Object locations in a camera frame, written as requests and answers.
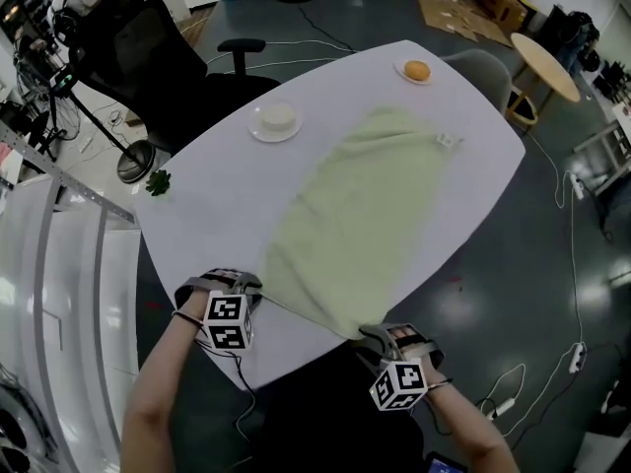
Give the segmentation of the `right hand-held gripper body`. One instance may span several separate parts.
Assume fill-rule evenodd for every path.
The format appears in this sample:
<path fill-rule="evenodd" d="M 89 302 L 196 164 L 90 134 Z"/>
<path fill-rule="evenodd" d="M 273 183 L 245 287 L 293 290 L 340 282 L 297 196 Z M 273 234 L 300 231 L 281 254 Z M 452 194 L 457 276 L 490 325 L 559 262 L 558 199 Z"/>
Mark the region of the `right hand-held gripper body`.
<path fill-rule="evenodd" d="M 408 326 L 418 331 L 410 324 L 384 326 L 387 330 Z M 396 361 L 378 357 L 377 379 L 370 388 L 370 395 L 380 411 L 411 410 L 431 389 L 436 388 L 436 385 L 428 384 L 422 362 L 428 358 L 438 366 L 443 361 L 444 354 L 434 340 L 425 339 L 423 344 L 410 345 L 403 349 L 397 347 Z"/>

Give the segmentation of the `light green cloth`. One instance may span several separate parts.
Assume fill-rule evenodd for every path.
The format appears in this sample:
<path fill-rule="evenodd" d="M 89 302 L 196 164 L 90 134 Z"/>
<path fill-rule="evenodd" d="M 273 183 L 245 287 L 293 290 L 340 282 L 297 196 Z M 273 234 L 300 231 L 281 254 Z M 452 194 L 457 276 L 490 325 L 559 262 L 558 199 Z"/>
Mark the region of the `light green cloth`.
<path fill-rule="evenodd" d="M 266 297 L 357 339 L 393 306 L 461 139 L 379 106 L 317 165 L 265 249 Z"/>

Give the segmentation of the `person's right forearm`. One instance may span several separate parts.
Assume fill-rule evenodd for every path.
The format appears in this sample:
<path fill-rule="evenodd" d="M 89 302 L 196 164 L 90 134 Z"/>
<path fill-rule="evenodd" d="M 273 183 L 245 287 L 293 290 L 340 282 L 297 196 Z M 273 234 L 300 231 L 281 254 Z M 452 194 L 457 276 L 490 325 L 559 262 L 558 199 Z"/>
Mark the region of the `person's right forearm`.
<path fill-rule="evenodd" d="M 425 368 L 432 406 L 452 433 L 471 473 L 520 473 L 498 429 L 448 379 L 432 366 Z"/>

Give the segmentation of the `person's left forearm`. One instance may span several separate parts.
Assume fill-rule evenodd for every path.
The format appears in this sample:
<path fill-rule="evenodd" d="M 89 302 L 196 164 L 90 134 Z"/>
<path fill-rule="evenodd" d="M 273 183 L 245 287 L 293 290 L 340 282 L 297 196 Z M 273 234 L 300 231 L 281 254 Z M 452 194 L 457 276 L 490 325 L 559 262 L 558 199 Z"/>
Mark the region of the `person's left forearm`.
<path fill-rule="evenodd" d="M 133 386 L 124 414 L 121 473 L 174 473 L 169 419 L 181 372 L 204 317 L 209 294 L 195 291 L 175 314 Z"/>

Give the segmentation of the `person's right hand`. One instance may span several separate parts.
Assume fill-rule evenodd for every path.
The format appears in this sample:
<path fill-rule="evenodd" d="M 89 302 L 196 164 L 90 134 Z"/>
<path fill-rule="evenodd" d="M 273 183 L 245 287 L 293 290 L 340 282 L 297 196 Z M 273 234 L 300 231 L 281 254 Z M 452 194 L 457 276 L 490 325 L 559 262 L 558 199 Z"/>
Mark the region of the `person's right hand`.
<path fill-rule="evenodd" d="M 399 349 L 426 342 L 425 337 L 412 327 L 392 327 L 388 332 Z"/>

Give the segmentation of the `person's black clothing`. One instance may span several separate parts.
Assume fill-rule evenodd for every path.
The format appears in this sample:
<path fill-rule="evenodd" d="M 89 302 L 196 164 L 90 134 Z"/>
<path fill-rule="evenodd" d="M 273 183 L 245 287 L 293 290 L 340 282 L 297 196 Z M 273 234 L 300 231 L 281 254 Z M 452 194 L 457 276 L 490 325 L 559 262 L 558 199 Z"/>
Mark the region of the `person's black clothing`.
<path fill-rule="evenodd" d="M 275 385 L 253 454 L 256 473 L 421 473 L 424 437 L 405 411 L 381 412 L 375 381 L 342 345 Z"/>

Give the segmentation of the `small green potted plant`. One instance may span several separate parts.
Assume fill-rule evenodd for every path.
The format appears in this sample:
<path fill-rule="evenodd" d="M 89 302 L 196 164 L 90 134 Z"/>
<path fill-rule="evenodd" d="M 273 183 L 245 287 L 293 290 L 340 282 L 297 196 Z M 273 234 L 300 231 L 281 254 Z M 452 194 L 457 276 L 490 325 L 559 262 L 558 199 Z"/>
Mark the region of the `small green potted plant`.
<path fill-rule="evenodd" d="M 151 196 L 164 195 L 171 186 L 171 174 L 164 169 L 152 171 L 145 185 L 145 190 Z"/>

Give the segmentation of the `white metal shelving rack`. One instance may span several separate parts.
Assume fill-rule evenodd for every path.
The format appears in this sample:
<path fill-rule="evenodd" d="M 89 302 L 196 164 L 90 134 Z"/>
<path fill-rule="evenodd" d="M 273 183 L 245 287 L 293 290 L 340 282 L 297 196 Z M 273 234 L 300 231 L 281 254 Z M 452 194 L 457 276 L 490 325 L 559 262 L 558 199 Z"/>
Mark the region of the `white metal shelving rack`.
<path fill-rule="evenodd" d="M 139 372 L 133 216 L 0 122 L 0 386 L 33 473 L 118 473 Z"/>

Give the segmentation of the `white cup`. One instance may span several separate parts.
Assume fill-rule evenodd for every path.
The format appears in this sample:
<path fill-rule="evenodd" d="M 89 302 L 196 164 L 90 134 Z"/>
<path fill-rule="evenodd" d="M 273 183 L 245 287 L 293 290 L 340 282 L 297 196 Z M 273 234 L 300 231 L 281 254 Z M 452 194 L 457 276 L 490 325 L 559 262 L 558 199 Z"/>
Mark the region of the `white cup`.
<path fill-rule="evenodd" d="M 261 127 L 271 132 L 292 129 L 297 121 L 295 109 L 286 101 L 277 101 L 260 110 Z"/>

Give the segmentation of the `black mesh office chair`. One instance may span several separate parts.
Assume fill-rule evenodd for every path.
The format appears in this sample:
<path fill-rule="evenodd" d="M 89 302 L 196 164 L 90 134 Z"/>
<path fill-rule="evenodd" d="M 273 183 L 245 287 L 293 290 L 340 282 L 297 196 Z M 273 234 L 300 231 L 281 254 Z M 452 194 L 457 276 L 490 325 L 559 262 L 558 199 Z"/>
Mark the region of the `black mesh office chair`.
<path fill-rule="evenodd" d="M 162 0 L 103 0 L 77 28 L 69 60 L 79 81 L 134 112 L 149 141 L 175 155 L 236 110 L 278 87 L 249 75 L 245 57 L 259 39 L 222 42 L 232 73 L 211 73 Z"/>

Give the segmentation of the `grey white oval device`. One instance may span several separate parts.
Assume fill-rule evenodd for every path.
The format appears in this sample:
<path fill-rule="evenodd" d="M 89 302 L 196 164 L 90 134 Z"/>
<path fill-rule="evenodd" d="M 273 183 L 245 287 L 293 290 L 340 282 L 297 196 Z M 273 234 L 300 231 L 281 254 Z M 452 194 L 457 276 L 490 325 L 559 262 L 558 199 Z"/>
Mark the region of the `grey white oval device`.
<path fill-rule="evenodd" d="M 0 473 L 31 473 L 29 422 L 23 406 L 0 386 Z"/>

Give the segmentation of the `orange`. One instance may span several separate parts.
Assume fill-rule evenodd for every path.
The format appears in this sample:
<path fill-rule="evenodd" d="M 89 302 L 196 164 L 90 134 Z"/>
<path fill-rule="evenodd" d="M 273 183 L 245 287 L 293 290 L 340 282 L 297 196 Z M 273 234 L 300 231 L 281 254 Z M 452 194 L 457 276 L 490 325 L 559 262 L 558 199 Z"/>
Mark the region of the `orange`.
<path fill-rule="evenodd" d="M 407 61 L 404 63 L 402 71 L 406 78 L 414 82 L 427 82 L 431 77 L 431 69 L 422 61 Z"/>

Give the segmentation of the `grey shell chair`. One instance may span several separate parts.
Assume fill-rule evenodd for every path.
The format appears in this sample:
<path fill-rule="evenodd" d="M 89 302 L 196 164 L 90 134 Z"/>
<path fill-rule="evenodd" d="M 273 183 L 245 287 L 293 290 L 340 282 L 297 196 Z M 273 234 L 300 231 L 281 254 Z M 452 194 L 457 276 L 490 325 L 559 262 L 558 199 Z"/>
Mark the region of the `grey shell chair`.
<path fill-rule="evenodd" d="M 442 60 L 455 69 L 503 115 L 506 115 L 513 82 L 510 72 L 493 54 L 472 48 Z"/>

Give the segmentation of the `round wooden table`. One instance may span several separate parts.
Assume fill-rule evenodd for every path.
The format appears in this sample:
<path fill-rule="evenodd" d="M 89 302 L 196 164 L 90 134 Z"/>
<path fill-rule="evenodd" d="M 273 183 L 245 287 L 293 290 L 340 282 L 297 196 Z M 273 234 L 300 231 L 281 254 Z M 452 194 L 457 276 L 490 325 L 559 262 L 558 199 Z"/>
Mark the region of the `round wooden table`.
<path fill-rule="evenodd" d="M 517 108 L 542 82 L 548 87 L 548 93 L 539 107 L 532 110 L 534 117 L 539 117 L 556 93 L 566 101 L 577 103 L 581 100 L 579 89 L 568 71 L 538 42 L 524 34 L 511 33 L 511 43 L 524 62 L 524 68 L 516 75 L 519 78 L 525 69 L 529 69 L 534 78 L 532 82 L 522 90 L 516 100 L 508 105 L 507 115 L 519 119 Z"/>

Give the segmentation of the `flattened cardboard sheets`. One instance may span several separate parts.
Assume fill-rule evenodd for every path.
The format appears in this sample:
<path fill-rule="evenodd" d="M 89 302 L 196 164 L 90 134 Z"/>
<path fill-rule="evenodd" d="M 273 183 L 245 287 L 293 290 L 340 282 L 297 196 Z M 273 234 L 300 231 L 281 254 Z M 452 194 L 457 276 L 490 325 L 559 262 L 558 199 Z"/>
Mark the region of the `flattened cardboard sheets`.
<path fill-rule="evenodd" d="M 417 0 L 425 24 L 478 42 L 486 38 L 512 48 L 501 28 L 473 0 Z"/>

